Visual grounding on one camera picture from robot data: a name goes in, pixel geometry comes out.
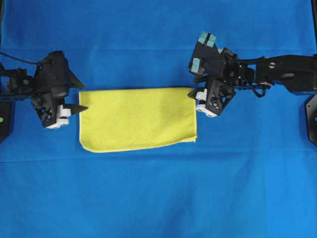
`blue tablecloth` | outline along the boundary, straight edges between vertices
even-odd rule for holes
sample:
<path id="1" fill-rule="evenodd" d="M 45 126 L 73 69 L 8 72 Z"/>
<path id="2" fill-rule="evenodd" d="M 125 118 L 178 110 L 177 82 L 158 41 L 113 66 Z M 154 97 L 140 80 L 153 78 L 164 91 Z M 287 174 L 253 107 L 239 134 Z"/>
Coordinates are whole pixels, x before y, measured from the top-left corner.
<path id="1" fill-rule="evenodd" d="M 196 87 L 187 66 L 202 31 L 240 58 L 316 53 L 308 0 L 7 0 L 1 50 L 63 50 L 88 90 Z M 78 116 L 43 129 L 18 102 L 0 144 L 0 237 L 316 237 L 307 99 L 241 91 L 222 116 L 198 114 L 196 143 L 109 154 L 81 147 Z"/>

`yellow towel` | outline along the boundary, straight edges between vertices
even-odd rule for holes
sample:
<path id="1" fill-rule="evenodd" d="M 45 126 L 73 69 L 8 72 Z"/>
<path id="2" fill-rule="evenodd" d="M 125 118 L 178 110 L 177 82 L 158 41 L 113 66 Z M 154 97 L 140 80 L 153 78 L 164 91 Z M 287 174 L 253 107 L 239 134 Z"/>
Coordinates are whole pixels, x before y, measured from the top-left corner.
<path id="1" fill-rule="evenodd" d="M 195 142 L 195 100 L 191 88 L 86 91 L 79 93 L 80 143 L 102 153 Z"/>

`black wire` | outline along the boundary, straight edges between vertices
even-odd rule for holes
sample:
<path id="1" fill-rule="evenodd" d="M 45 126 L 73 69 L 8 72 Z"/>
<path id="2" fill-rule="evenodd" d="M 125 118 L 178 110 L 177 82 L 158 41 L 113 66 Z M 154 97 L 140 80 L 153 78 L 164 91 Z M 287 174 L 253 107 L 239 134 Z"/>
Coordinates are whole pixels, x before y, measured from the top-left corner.
<path id="1" fill-rule="evenodd" d="M 0 55 L 5 56 L 5 57 L 10 58 L 10 59 L 13 59 L 13 60 L 16 60 L 16 61 L 23 62 L 23 63 L 36 64 L 36 65 L 43 64 L 42 62 L 31 62 L 31 61 L 27 61 L 24 59 L 19 59 L 17 57 L 13 57 L 13 56 L 7 55 L 7 54 L 2 53 L 2 52 L 0 52 Z"/>

